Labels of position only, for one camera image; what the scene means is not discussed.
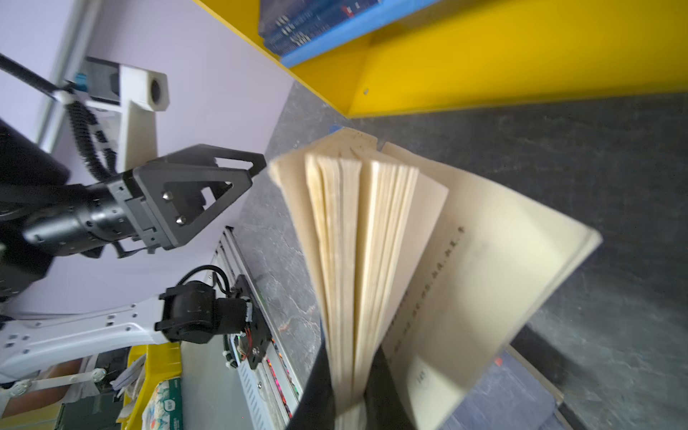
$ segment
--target yellow container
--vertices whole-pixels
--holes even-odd
[[[131,415],[126,420],[118,420],[122,423],[122,430],[139,430],[142,424],[141,413],[151,399],[155,387],[164,380],[182,375],[182,353],[179,343],[133,346],[129,351],[127,366],[143,354],[146,354],[146,379]],[[131,399],[125,394],[124,404],[129,403]]]
[[[275,62],[259,0],[195,0]],[[686,0],[444,0],[288,70],[344,116],[688,90]]]

